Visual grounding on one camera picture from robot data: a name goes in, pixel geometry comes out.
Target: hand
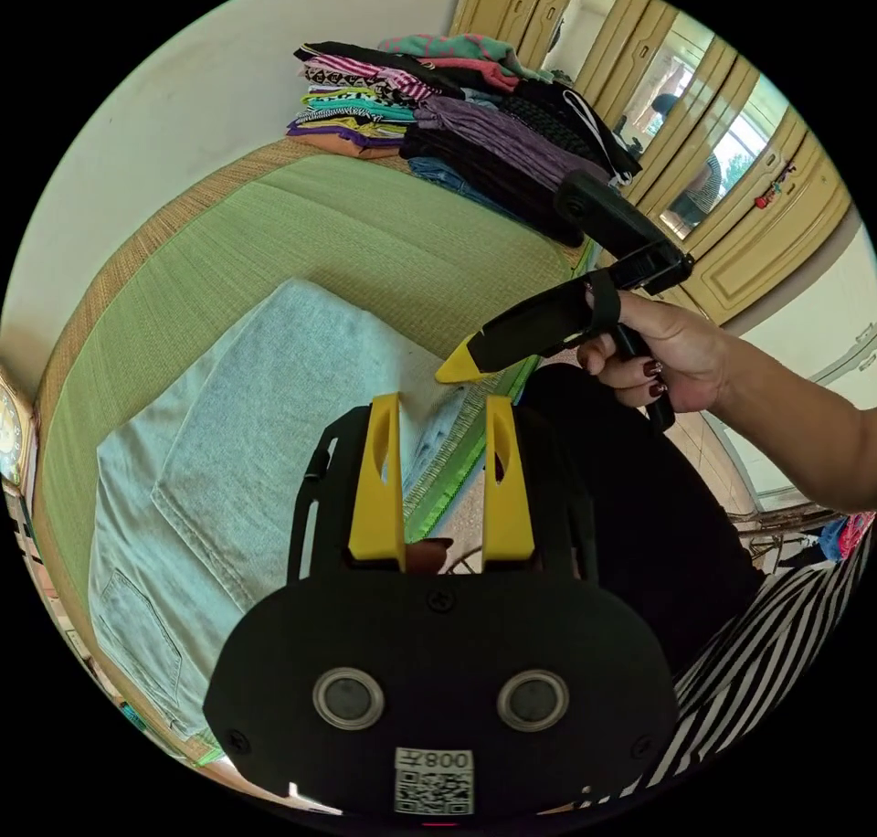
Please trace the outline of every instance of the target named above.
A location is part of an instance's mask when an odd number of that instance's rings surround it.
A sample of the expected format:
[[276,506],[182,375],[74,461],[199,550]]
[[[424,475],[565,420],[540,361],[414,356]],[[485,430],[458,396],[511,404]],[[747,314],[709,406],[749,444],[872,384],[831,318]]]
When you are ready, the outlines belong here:
[[622,362],[615,356],[615,342],[608,334],[601,334],[579,346],[578,363],[615,389],[618,401],[631,408],[649,405],[661,395],[660,374],[677,413],[709,409],[724,391],[734,338],[682,307],[629,291],[618,294],[618,320],[643,336],[654,359]]

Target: jeans pocket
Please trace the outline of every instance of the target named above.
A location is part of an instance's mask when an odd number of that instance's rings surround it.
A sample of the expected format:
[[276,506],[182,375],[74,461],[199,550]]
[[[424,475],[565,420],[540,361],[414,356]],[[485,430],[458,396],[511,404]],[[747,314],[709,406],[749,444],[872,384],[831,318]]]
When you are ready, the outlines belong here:
[[101,648],[169,723],[179,722],[183,658],[152,602],[113,569],[99,603],[94,629]]

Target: qr code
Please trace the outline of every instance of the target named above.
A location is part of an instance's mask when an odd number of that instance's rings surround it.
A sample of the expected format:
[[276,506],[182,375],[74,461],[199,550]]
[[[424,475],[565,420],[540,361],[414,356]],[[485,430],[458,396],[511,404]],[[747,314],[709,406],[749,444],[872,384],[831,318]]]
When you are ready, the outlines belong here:
[[471,753],[396,752],[396,812],[465,816],[474,806]]

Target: light blue jeans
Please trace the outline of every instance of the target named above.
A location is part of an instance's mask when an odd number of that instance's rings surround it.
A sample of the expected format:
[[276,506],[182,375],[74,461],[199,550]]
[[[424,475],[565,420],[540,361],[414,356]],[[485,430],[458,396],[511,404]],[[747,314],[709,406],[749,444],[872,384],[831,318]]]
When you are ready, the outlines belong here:
[[441,185],[442,188],[447,188],[469,200],[474,200],[475,203],[481,204],[483,207],[513,218],[516,222],[521,221],[514,213],[494,203],[489,197],[473,188],[456,170],[439,158],[409,158],[408,167],[415,176],[419,176],[421,179]]

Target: floor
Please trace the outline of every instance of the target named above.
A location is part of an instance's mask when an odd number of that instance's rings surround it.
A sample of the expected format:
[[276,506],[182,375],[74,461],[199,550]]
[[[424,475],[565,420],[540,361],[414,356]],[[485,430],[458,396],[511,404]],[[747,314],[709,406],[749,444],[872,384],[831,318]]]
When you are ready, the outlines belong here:
[[[552,362],[575,362],[572,351],[562,353]],[[747,514],[754,509],[743,479],[737,472],[721,441],[701,414],[679,414],[667,436],[698,470],[716,499],[732,514]],[[453,514],[440,528],[440,534],[454,540],[444,571],[481,572],[481,512],[484,501],[484,472],[478,475]],[[470,554],[465,563],[458,562]]]

